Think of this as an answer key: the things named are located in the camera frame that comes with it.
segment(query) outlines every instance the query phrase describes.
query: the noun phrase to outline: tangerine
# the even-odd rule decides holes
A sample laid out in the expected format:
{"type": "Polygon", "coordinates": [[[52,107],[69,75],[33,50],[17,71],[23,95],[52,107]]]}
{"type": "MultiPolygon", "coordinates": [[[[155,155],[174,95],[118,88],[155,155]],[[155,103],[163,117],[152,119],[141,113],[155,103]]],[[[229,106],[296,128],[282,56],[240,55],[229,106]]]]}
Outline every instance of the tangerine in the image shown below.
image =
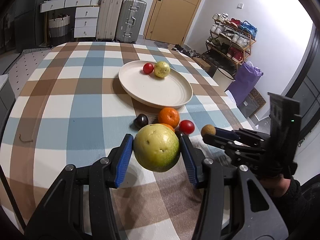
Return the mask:
{"type": "Polygon", "coordinates": [[[179,112],[171,107],[165,107],[158,114],[159,123],[166,123],[176,128],[180,122],[179,112]]]}
{"type": "Polygon", "coordinates": [[[171,125],[166,124],[166,123],[160,123],[160,124],[162,124],[162,125],[164,125],[164,126],[166,126],[166,127],[170,128],[173,132],[175,132],[175,131],[174,131],[174,128],[173,128],[171,125]]]}

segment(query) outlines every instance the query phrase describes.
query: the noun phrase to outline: ceramic plate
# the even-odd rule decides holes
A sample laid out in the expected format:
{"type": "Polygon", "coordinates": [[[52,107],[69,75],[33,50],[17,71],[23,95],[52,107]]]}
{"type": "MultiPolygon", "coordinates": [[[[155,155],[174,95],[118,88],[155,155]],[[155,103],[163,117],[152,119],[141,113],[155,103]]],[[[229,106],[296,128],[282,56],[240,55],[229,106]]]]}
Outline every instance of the ceramic plate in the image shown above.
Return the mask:
{"type": "Polygon", "coordinates": [[[157,108],[177,108],[191,100],[192,87],[184,76],[174,69],[165,78],[156,77],[154,72],[147,75],[142,68],[148,62],[132,61],[124,64],[119,71],[120,83],[132,98],[157,108]]]}

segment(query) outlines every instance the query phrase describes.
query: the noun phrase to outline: checkered tablecloth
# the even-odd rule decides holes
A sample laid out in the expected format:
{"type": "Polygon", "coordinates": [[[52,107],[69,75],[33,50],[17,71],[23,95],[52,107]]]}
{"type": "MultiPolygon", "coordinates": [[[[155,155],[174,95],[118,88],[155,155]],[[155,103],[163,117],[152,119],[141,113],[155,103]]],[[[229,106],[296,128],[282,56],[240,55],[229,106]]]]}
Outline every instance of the checkered tablecloth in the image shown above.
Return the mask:
{"type": "MultiPolygon", "coordinates": [[[[194,94],[179,109],[180,119],[194,122],[190,139],[205,155],[226,163],[222,150],[201,146],[204,125],[251,128],[213,79],[179,52],[112,42],[60,45],[23,87],[1,143],[0,163],[26,222],[66,164],[82,167],[108,156],[126,133],[135,136],[137,115],[156,118],[159,109],[132,99],[119,82],[120,68],[133,60],[167,61],[190,82],[194,94]]],[[[168,172],[156,173],[142,168],[132,155],[125,180],[112,197],[122,239],[191,239],[201,192],[192,189],[181,158],[168,172]]],[[[5,197],[1,204],[12,210],[5,197]]],[[[87,214],[87,232],[89,224],[87,214]]]]}

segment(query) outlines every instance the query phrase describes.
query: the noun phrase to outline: suitcase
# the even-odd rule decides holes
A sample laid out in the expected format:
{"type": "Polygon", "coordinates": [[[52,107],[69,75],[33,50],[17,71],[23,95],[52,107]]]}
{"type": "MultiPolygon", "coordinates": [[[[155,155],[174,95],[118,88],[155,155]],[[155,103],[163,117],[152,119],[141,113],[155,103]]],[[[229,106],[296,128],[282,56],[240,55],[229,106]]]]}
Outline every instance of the suitcase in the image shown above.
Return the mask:
{"type": "Polygon", "coordinates": [[[121,6],[116,41],[133,43],[138,39],[147,3],[140,0],[124,0],[121,6]]]}
{"type": "Polygon", "coordinates": [[[101,0],[97,22],[96,38],[113,40],[121,9],[122,0],[101,0]]]}

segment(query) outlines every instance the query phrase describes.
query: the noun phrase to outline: person's hand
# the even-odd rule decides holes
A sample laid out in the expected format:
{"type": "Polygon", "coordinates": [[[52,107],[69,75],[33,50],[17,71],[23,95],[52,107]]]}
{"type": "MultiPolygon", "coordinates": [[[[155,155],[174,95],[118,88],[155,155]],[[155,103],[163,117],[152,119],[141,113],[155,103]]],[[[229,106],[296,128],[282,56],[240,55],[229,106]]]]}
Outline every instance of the person's hand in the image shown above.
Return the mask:
{"type": "Polygon", "coordinates": [[[285,179],[283,174],[275,178],[263,178],[259,180],[261,185],[267,189],[271,197],[282,197],[288,190],[291,180],[285,179]]]}

